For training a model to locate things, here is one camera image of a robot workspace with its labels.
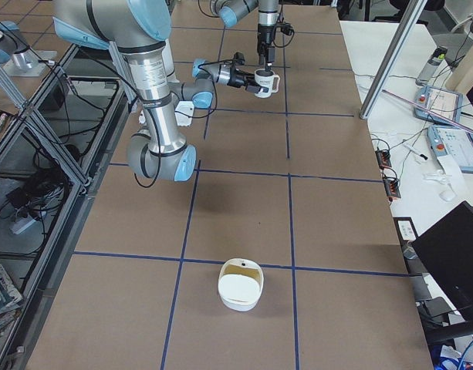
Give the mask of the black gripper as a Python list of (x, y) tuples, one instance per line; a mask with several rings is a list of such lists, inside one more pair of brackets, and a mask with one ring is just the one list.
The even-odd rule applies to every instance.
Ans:
[(233, 55), (233, 66), (229, 68), (229, 79), (227, 85), (230, 87), (244, 87), (248, 92), (253, 93), (258, 98), (269, 98), (272, 91), (269, 87), (255, 84), (254, 75), (240, 70), (239, 67), (245, 64), (245, 56), (242, 52)]
[(258, 64), (263, 66), (265, 70), (270, 72), (272, 64), (275, 61), (275, 48), (273, 42), (275, 38), (275, 29), (273, 25), (258, 24), (257, 28), (257, 53)]

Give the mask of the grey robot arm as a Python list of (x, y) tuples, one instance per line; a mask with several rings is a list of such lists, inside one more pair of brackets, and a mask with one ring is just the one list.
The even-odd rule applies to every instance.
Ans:
[(197, 153), (178, 130), (182, 102), (210, 109), (217, 99), (216, 85), (244, 88), (258, 98), (273, 94), (270, 76), (274, 62), (277, 1), (212, 1), (211, 15), (232, 27), (258, 10), (258, 55), (263, 70), (242, 71), (244, 56), (194, 61), (193, 82), (177, 80), (169, 38), (170, 1), (57, 1), (53, 22), (56, 34), (68, 42), (106, 50), (117, 67), (126, 69), (124, 82), (141, 101), (145, 126), (130, 139), (127, 162), (136, 175), (181, 182), (194, 172)]
[(210, 10), (226, 28), (231, 28), (255, 9), (258, 10), (258, 63), (270, 72), (275, 61), (275, 32), (279, 19), (279, 2), (272, 0), (217, 0), (210, 1)]

